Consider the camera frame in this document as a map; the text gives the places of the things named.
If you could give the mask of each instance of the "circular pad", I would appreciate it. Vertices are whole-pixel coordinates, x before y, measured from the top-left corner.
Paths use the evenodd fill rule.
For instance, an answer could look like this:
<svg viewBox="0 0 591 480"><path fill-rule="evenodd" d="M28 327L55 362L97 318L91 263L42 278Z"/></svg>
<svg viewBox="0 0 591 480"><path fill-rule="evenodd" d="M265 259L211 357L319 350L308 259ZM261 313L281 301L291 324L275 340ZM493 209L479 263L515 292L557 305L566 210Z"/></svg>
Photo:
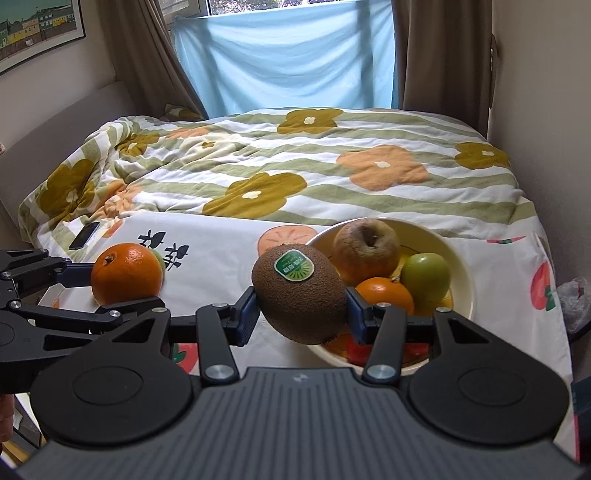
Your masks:
<svg viewBox="0 0 591 480"><path fill-rule="evenodd" d="M552 438L569 403L557 374L503 344L443 351L414 374L408 398L436 430L499 447Z"/></svg>
<svg viewBox="0 0 591 480"><path fill-rule="evenodd" d="M14 329L6 323L0 323L0 346L8 345L14 340Z"/></svg>
<svg viewBox="0 0 591 480"><path fill-rule="evenodd" d="M119 337L141 337L117 331L43 370L34 381L33 411L52 440L82 448L128 445L168 428L191 404L189 376L161 354L160 341L128 343Z"/></svg>
<svg viewBox="0 0 591 480"><path fill-rule="evenodd" d="M519 375L499 368L470 370L460 377L459 386L468 400L489 407L512 405L527 393L527 385Z"/></svg>
<svg viewBox="0 0 591 480"><path fill-rule="evenodd" d="M76 397L91 405L117 405L132 398L143 384L133 370L99 367L78 375L72 387Z"/></svg>

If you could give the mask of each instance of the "wall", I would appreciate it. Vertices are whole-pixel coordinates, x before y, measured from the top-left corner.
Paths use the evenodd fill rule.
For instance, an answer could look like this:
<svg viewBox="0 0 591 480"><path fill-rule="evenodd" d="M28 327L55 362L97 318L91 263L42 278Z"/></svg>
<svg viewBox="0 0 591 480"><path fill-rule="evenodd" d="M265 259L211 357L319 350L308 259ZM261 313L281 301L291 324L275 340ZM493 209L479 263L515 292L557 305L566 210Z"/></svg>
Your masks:
<svg viewBox="0 0 591 480"><path fill-rule="evenodd" d="M589 0L493 0L489 140L536 205L559 283L591 280L590 18Z"/></svg>
<svg viewBox="0 0 591 480"><path fill-rule="evenodd" d="M0 142L7 149L65 107L115 80L100 29L97 1L80 2L86 38L44 53L0 75ZM6 212L1 211L0 248L19 244L14 224Z"/></svg>

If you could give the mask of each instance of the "kiwi fruit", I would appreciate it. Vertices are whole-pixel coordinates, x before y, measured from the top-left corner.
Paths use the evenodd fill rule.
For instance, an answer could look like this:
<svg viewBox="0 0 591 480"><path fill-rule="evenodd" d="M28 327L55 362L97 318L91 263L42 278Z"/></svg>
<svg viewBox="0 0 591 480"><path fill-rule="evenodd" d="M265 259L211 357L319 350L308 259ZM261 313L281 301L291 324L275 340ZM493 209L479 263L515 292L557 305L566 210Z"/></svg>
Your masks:
<svg viewBox="0 0 591 480"><path fill-rule="evenodd" d="M277 259L289 250L298 250L313 263L313 273L307 279L291 281L275 270ZM306 267L303 276L311 270ZM346 323L345 285L330 260L314 247L291 244L271 248L252 268L252 284L267 322L290 340L306 345L324 343L336 337Z"/></svg>

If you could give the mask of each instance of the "kiwi sticker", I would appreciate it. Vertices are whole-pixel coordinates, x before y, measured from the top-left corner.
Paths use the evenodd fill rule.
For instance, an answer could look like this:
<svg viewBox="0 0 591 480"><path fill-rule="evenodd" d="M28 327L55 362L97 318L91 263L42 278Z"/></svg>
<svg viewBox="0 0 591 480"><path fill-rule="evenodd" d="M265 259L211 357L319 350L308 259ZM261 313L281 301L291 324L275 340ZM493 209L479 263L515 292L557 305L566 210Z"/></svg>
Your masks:
<svg viewBox="0 0 591 480"><path fill-rule="evenodd" d="M299 250L288 250L275 261L275 271L289 281L308 280L314 273L314 264Z"/></svg>

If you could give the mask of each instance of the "picture frame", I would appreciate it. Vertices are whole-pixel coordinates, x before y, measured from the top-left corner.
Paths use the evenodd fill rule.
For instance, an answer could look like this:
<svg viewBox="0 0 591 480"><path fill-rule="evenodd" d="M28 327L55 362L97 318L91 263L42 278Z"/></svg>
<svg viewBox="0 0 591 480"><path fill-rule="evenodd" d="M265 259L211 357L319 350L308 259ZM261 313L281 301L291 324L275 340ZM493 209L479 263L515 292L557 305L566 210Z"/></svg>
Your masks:
<svg viewBox="0 0 591 480"><path fill-rule="evenodd" d="M0 0L0 75L85 37L80 0Z"/></svg>

